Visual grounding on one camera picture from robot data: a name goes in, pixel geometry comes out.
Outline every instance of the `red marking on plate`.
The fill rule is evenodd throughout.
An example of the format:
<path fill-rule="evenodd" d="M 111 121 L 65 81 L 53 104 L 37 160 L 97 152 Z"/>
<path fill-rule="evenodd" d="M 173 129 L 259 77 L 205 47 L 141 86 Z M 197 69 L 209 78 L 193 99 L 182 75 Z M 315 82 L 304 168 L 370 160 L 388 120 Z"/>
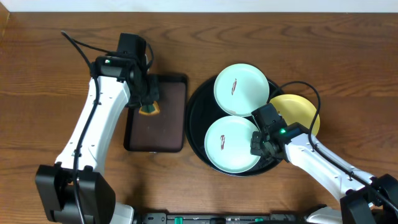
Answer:
<path fill-rule="evenodd" d="M 223 150 L 223 149 L 224 149 L 224 143 L 225 143 L 225 136 L 224 136 L 224 134 L 220 137 L 220 139 L 221 139 L 221 150 Z"/>
<path fill-rule="evenodd" d="M 234 84 L 232 85 L 232 93 L 231 93 L 232 95 L 234 95 L 235 88 L 236 88 L 236 78 Z"/>

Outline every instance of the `white backdrop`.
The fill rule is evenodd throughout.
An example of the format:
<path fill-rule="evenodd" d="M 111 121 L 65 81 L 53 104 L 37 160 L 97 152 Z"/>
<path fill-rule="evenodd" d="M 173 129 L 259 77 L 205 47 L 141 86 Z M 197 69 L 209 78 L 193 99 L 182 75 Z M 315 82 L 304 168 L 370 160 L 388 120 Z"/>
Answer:
<path fill-rule="evenodd" d="M 0 0 L 10 12 L 398 12 L 398 0 Z"/>

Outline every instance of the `white plate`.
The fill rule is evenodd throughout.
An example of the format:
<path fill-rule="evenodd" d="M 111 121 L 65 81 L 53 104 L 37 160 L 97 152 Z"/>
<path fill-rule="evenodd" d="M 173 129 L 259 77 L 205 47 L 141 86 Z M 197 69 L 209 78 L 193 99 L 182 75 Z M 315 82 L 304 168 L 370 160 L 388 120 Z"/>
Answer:
<path fill-rule="evenodd" d="M 207 157 L 225 172 L 240 173 L 251 169 L 260 159 L 250 154 L 253 131 L 258 129 L 248 119 L 238 116 L 218 119 L 206 133 Z"/>
<path fill-rule="evenodd" d="M 250 116 L 251 112 L 267 103 L 269 84 L 256 67 L 235 64 L 226 67 L 214 84 L 214 96 L 225 112 L 235 116 Z"/>

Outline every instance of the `yellow plate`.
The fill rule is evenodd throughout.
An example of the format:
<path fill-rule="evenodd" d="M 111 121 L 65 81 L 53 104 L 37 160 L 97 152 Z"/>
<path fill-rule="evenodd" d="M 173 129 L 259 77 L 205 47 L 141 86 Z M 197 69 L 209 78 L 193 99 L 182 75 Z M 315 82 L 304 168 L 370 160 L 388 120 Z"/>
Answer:
<path fill-rule="evenodd" d="M 275 109 L 285 119 L 287 125 L 299 122 L 306 128 L 310 128 L 316 108 L 306 98 L 293 94 L 284 94 L 270 100 Z M 313 125 L 312 134 L 317 135 L 320 126 L 319 115 Z"/>

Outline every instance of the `black round tray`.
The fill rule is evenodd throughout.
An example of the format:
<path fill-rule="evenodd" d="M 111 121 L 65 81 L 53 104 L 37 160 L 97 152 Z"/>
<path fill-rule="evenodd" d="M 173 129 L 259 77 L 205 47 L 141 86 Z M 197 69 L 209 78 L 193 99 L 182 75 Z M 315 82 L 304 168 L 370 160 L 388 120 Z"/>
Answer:
<path fill-rule="evenodd" d="M 266 159 L 261 157 L 257 164 L 249 169 L 248 171 L 241 173 L 229 173 L 225 172 L 219 168 L 217 168 L 206 155 L 205 152 L 205 136 L 208 128 L 213 124 L 216 120 L 229 116 L 229 114 L 225 113 L 217 104 L 214 98 L 214 83 L 216 81 L 216 77 L 213 77 L 203 83 L 199 88 L 193 93 L 190 101 L 187 105 L 187 112 L 185 118 L 185 133 L 188 138 L 188 142 L 191 145 L 195 154 L 207 165 L 212 167 L 213 169 L 220 171 L 224 174 L 238 176 L 238 177 L 247 177 L 251 175 L 262 174 L 269 169 L 274 168 L 277 164 L 280 163 L 279 160 L 269 158 Z M 277 89 L 276 83 L 268 79 L 269 83 L 269 94 L 271 95 Z M 281 95 L 284 92 L 281 90 L 277 95 Z M 252 117 L 247 117 L 246 119 L 250 120 L 253 124 L 254 120 Z"/>

